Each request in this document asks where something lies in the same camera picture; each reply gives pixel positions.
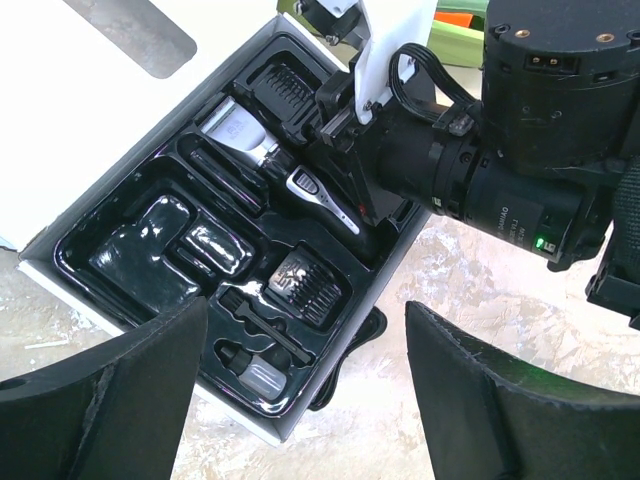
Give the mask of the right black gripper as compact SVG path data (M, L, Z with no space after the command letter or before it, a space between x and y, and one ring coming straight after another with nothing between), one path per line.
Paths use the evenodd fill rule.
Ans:
M419 71L399 93L355 117L354 76L338 71L314 95L320 124L304 154L370 225L400 201L468 225L480 222L473 177L479 165L480 100L453 78Z

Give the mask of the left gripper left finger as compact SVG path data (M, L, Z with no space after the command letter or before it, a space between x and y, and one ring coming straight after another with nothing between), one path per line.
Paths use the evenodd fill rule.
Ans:
M168 479L203 346L202 297L1 383L4 479Z

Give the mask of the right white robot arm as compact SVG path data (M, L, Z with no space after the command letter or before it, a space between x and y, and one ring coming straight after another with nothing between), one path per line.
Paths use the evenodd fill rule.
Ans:
M635 1L299 1L355 57L315 156L369 224L401 200L545 259L639 324Z

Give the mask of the black silver hair clipper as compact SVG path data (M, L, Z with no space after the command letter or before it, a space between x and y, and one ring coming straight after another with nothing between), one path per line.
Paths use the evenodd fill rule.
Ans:
M200 129L240 163L265 178L304 214L322 223L361 261L375 258L379 243L359 212L297 160L233 97L224 98Z

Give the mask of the white clipper kit box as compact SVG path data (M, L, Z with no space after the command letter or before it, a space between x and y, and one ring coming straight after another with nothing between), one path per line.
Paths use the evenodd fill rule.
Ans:
M35 282L115 334L204 298L196 393L266 442L285 442L428 215L402 200L379 224L363 220L379 243L363 262L200 126L233 97L348 203L304 150L320 124L316 90L349 65L273 1L5 1L1 27L2 243ZM313 91L298 125L253 93L279 63ZM322 330L265 292L295 249L342 289ZM225 309L229 288L312 363ZM265 400L246 388L222 364L224 344L282 371L284 392Z

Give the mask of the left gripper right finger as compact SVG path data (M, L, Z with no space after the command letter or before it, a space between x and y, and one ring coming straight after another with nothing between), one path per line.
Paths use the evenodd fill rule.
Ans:
M529 364L419 302L405 321L436 478L638 478L638 396Z

